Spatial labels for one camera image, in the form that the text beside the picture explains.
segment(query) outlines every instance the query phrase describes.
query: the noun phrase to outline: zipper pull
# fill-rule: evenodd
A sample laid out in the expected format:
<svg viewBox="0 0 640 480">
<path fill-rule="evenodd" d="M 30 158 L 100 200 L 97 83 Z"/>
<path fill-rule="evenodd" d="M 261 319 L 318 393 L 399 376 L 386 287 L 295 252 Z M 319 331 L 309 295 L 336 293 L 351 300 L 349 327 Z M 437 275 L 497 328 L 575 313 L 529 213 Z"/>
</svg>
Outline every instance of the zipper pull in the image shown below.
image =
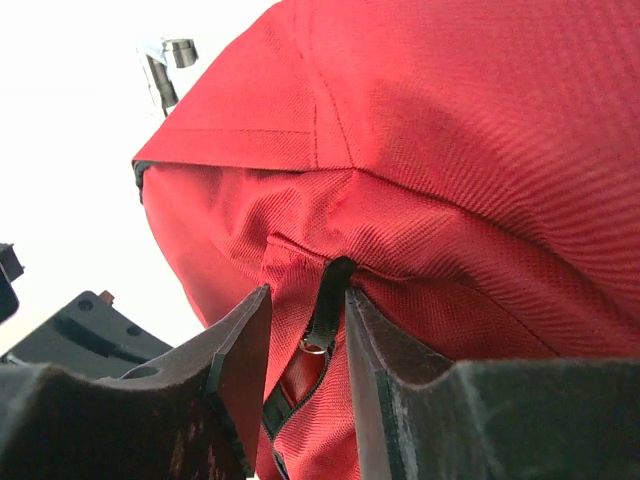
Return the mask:
<svg viewBox="0 0 640 480">
<path fill-rule="evenodd" d="M 356 263 L 349 257 L 336 258 L 325 267 L 311 322 L 300 340 L 302 351 L 324 355 L 333 344 L 340 327 L 345 292 L 356 269 Z"/>
</svg>

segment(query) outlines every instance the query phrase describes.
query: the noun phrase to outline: red nylon fabric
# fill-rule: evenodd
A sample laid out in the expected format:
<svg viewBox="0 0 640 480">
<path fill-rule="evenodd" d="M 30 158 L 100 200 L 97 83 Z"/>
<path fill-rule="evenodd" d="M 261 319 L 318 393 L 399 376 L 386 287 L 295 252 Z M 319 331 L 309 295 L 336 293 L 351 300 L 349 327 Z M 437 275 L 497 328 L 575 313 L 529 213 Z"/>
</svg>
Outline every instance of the red nylon fabric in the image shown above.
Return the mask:
<svg viewBox="0 0 640 480">
<path fill-rule="evenodd" d="M 144 205 L 205 325 L 272 285 L 265 398 L 340 255 L 452 359 L 637 357 L 639 91 L 636 0 L 284 0 L 136 156 Z M 337 345 L 292 480 L 359 478 Z"/>
</svg>

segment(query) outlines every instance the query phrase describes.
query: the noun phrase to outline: stitching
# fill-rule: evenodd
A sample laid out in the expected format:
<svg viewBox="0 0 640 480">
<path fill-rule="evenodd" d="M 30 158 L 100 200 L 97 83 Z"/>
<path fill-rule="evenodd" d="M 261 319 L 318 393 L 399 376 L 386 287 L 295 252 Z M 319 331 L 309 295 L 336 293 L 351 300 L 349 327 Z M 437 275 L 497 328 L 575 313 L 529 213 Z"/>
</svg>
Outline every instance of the stitching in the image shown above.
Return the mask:
<svg viewBox="0 0 640 480">
<path fill-rule="evenodd" d="M 167 127 L 167 130 L 173 132 L 261 132 L 261 133 L 299 133 L 299 134 L 310 134 L 313 133 L 310 130 L 270 130 L 268 128 L 174 128 Z"/>
<path fill-rule="evenodd" d="M 310 12 L 314 12 L 315 11 L 315 1 L 310 1 L 309 2 L 309 6 L 310 6 Z M 331 90 L 329 90 L 329 84 L 327 83 L 327 81 L 325 80 L 325 78 L 322 76 L 322 74 L 320 73 L 320 69 L 318 68 L 318 66 L 316 65 L 315 59 L 314 59 L 314 53 L 313 53 L 313 14 L 310 13 L 309 14 L 309 30 L 308 30 L 308 35 L 309 35 L 309 63 L 311 64 L 311 66 L 313 67 L 313 69 L 316 72 L 316 75 L 318 75 L 318 78 L 322 81 L 322 84 L 324 85 L 324 88 L 327 92 L 327 95 L 329 95 L 329 99 L 331 100 L 331 105 L 333 107 L 333 112 L 334 115 L 336 117 L 336 120 L 338 122 L 338 127 L 340 127 L 340 133 L 342 134 L 342 140 L 345 143 L 345 146 L 347 147 L 347 155 L 349 156 L 349 163 L 351 163 L 352 167 L 355 167 L 355 163 L 353 161 L 353 154 L 351 153 L 351 146 L 349 145 L 349 142 L 347 141 L 347 135 L 345 133 L 345 129 L 344 129 L 344 125 L 342 123 L 342 119 L 340 118 L 340 115 L 338 114 L 338 105 L 336 103 L 336 100 L 333 96 L 333 94 L 331 93 Z"/>
<path fill-rule="evenodd" d="M 313 102 L 313 160 L 316 165 L 316 169 L 319 169 L 320 164 L 318 162 L 318 104 L 315 101 Z"/>
</svg>

